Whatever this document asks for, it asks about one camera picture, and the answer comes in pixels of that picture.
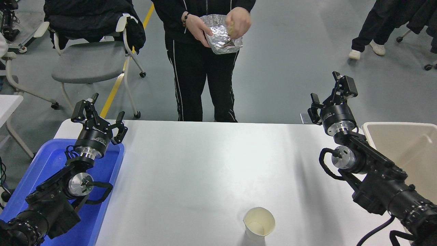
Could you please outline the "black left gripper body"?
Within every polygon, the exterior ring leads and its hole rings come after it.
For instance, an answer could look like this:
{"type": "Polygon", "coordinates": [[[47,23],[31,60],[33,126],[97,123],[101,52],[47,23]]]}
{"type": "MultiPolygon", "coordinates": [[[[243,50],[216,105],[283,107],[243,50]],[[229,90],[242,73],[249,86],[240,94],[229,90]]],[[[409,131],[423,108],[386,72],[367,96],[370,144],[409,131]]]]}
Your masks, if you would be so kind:
{"type": "Polygon", "coordinates": [[[105,154],[110,138],[112,138],[112,130],[109,129],[109,125],[106,120],[101,120],[99,123],[96,123],[95,120],[86,120],[75,142],[75,152],[84,152],[84,149],[90,148],[99,154],[105,154]]]}

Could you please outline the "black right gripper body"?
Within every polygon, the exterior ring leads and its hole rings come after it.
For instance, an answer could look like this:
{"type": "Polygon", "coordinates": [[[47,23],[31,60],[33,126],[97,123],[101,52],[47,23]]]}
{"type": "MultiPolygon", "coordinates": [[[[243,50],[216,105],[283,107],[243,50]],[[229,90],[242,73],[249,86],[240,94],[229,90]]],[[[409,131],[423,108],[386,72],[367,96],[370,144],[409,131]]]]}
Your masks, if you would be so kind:
{"type": "Polygon", "coordinates": [[[320,111],[325,132],[352,131],[357,128],[354,115],[347,104],[333,105],[320,111]]]}

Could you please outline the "person's left hand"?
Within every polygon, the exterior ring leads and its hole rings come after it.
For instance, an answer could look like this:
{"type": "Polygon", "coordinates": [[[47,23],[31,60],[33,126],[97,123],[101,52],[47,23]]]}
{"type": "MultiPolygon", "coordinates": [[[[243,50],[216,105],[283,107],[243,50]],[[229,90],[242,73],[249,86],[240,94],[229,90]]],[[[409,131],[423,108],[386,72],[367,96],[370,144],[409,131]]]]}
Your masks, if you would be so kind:
{"type": "Polygon", "coordinates": [[[250,13],[242,7],[235,7],[227,14],[225,24],[228,36],[231,39],[238,39],[250,29],[252,24],[250,13]]]}

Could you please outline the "person's right hand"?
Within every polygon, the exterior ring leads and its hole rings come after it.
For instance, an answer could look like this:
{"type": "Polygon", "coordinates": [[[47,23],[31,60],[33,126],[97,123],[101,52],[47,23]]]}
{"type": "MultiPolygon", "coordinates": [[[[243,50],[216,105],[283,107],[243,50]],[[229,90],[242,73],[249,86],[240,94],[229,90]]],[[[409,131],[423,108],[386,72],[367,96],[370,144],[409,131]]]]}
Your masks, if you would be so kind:
{"type": "Polygon", "coordinates": [[[187,13],[186,17],[184,17],[186,28],[190,31],[190,33],[194,36],[194,38],[200,41],[203,46],[210,48],[210,45],[207,41],[207,36],[212,36],[212,30],[206,26],[203,20],[200,17],[187,13]]]}

